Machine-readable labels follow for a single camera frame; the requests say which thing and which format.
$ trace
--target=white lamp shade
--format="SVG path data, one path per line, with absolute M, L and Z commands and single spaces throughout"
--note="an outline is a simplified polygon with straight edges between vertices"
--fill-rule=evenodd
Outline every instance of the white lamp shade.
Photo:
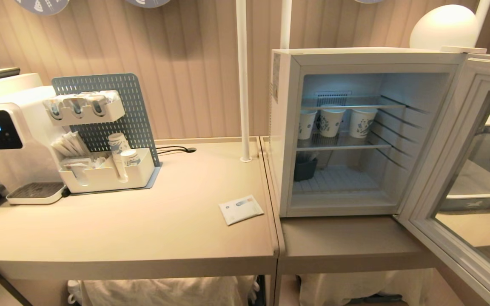
M 471 10 L 455 4 L 440 6 L 418 21 L 410 36 L 410 48 L 475 47 L 479 32 L 478 20 Z

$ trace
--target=pegboard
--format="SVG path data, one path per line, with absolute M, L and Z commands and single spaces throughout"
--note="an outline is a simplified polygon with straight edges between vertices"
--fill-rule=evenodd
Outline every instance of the pegboard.
M 52 87 L 57 95 L 118 91 L 126 112 L 124 116 L 114 122 L 72 125 L 71 130 L 79 132 L 91 152 L 111 151 L 107 136 L 122 132 L 132 149 L 149 147 L 155 167 L 160 167 L 140 82 L 135 74 L 57 77 L 52 79 Z

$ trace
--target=white pole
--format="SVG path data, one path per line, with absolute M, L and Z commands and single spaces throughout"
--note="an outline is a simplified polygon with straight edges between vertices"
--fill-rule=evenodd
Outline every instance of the white pole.
M 282 0 L 281 5 L 281 49 L 290 48 L 290 19 L 292 15 L 292 0 Z
M 249 86 L 247 82 L 247 0 L 236 0 L 237 61 L 239 63 L 239 105 L 241 107 L 240 160 L 250 162 L 249 155 Z
M 478 25 L 481 29 L 483 29 L 483 23 L 485 22 L 485 17 L 487 16 L 487 12 L 489 11 L 489 6 L 490 6 L 490 0 L 480 0 L 478 3 L 478 9 L 476 10 L 476 19 L 478 19 Z

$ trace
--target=cloth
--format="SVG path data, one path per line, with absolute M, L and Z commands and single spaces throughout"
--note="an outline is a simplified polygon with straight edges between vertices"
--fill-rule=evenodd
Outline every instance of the cloth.
M 257 289 L 253 275 L 79 283 L 82 306 L 247 306 Z
M 300 306 L 342 306 L 352 298 L 383 292 L 402 295 L 408 306 L 424 306 L 432 269 L 300 275 Z

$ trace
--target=glass door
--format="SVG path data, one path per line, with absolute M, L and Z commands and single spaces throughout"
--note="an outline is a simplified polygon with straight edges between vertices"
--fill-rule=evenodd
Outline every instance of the glass door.
M 490 57 L 469 58 L 398 219 L 490 304 Z

